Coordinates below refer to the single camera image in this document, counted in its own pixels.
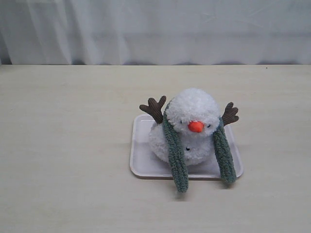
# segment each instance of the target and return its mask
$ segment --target plush toy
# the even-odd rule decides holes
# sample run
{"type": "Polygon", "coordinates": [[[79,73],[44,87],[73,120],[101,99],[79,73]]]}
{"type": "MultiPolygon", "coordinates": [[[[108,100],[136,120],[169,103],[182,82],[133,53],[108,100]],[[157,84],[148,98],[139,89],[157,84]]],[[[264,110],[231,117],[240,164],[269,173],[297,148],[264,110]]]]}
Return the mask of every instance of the plush toy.
{"type": "Polygon", "coordinates": [[[237,108],[229,103],[220,112],[215,100],[203,90],[190,88],[174,97],[161,112],[166,101],[148,99],[139,108],[151,115],[155,123],[149,133],[149,145],[155,155],[169,163],[177,191],[188,189],[187,166],[197,165],[216,156],[221,179],[228,184],[237,179],[224,126],[236,122],[237,108]]]}

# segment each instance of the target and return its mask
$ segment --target snowman body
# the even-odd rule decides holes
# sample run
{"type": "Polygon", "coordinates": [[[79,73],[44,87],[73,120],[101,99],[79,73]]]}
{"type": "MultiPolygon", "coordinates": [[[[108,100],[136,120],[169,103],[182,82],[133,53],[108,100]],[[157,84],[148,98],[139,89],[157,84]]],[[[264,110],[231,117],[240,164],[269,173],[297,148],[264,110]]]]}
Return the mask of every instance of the snowman body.
{"type": "MultiPolygon", "coordinates": [[[[168,121],[179,135],[187,166],[197,165],[214,156],[212,135],[219,126],[220,113],[209,94],[200,89],[186,89],[171,100],[165,111],[168,121]]],[[[169,162],[162,123],[152,126],[149,145],[159,159],[169,162]]]]}

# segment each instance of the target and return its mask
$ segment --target knitted scarf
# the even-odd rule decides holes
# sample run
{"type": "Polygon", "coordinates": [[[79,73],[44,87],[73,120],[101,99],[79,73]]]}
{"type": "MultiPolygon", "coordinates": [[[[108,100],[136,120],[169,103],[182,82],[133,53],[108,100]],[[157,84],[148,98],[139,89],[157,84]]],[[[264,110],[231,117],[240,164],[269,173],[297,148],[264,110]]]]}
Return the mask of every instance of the knitted scarf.
{"type": "MultiPolygon", "coordinates": [[[[184,158],[184,149],[178,133],[168,121],[166,110],[163,114],[163,132],[169,150],[169,165],[172,171],[177,191],[185,193],[188,189],[188,170],[184,158]]],[[[213,133],[215,156],[219,165],[221,179],[226,183],[234,183],[237,179],[230,147],[225,135],[223,120],[220,117],[220,124],[213,133]]]]}

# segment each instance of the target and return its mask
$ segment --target plastic tray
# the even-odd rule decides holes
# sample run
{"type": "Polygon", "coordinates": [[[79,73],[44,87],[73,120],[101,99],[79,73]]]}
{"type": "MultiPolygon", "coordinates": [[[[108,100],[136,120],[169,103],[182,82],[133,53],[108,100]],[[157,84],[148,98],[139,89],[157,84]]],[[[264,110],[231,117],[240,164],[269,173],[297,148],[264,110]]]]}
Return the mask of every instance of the plastic tray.
{"type": "MultiPolygon", "coordinates": [[[[130,169],[139,178],[171,179],[169,164],[161,161],[149,148],[149,131],[155,121],[150,115],[139,115],[133,124],[130,169]]],[[[235,144],[230,125],[225,126],[225,133],[231,149],[237,177],[243,174],[243,166],[238,148],[235,144]]],[[[203,162],[199,165],[188,166],[189,179],[219,179],[220,172],[217,160],[203,162]]]]}

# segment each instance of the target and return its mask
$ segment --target brown antler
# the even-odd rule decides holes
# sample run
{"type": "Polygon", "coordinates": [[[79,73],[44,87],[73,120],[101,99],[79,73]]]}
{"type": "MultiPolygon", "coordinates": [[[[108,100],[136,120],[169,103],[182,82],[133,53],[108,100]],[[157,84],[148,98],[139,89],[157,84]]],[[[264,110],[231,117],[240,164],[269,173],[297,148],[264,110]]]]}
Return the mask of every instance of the brown antler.
{"type": "Polygon", "coordinates": [[[166,101],[166,96],[162,96],[159,103],[154,98],[149,98],[148,106],[141,104],[139,108],[140,110],[152,116],[157,124],[161,124],[163,121],[163,115],[161,112],[161,108],[163,107],[165,101],[166,101]]]}
{"type": "Polygon", "coordinates": [[[227,104],[227,107],[225,108],[225,113],[222,116],[224,126],[234,123],[239,120],[239,117],[236,115],[238,113],[238,108],[233,108],[233,103],[230,102],[227,104]]]}

